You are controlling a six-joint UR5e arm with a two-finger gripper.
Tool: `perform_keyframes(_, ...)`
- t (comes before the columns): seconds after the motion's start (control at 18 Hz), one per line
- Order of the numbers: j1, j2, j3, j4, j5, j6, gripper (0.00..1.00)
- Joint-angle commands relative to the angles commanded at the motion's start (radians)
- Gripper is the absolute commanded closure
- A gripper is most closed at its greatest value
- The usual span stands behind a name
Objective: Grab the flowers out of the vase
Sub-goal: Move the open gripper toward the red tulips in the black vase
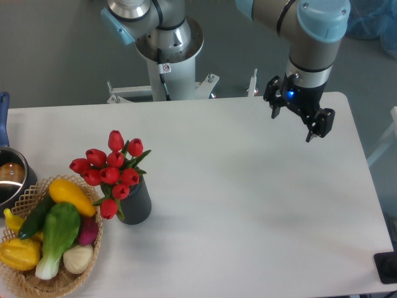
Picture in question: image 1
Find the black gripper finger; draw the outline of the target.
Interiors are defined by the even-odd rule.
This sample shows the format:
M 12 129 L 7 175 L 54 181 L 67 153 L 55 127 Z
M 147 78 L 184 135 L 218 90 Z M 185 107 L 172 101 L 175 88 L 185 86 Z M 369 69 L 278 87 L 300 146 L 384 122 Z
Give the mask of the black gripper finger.
M 269 107 L 271 108 L 271 118 L 275 119 L 279 113 L 280 109 L 282 107 L 285 107 L 287 102 L 286 100 L 281 96 L 277 95 L 278 91 L 281 91 L 281 88 L 283 86 L 283 81 L 280 79 L 279 76 L 274 76 L 268 83 L 263 95 L 263 99 L 265 102 L 269 103 Z
M 308 127 L 306 142 L 309 143 L 315 137 L 324 138 L 332 129 L 335 115 L 333 109 L 319 108 L 306 125 Z

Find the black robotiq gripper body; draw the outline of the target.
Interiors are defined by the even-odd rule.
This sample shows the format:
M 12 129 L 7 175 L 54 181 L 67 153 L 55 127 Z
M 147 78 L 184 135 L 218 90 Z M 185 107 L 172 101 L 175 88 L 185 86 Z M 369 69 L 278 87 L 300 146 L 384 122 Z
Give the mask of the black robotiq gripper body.
M 312 119 L 320 109 L 320 99 L 326 83 L 306 88 L 295 84 L 296 76 L 291 74 L 283 78 L 281 96 L 286 101 L 287 107 L 304 119 Z

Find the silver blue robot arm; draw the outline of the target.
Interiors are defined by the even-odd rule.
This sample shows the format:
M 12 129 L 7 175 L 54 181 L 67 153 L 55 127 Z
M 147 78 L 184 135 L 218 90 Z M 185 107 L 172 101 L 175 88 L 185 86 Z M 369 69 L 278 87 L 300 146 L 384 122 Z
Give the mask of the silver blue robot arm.
M 264 100 L 272 116 L 286 107 L 308 128 L 307 139 L 325 137 L 335 112 L 320 99 L 347 30 L 349 1 L 236 1 L 248 18 L 290 43 L 283 77 L 272 78 Z M 195 81 L 195 59 L 203 33 L 185 13 L 184 1 L 109 1 L 101 10 L 109 32 L 124 45 L 135 44 L 146 60 L 154 101 L 206 99 L 216 79 Z

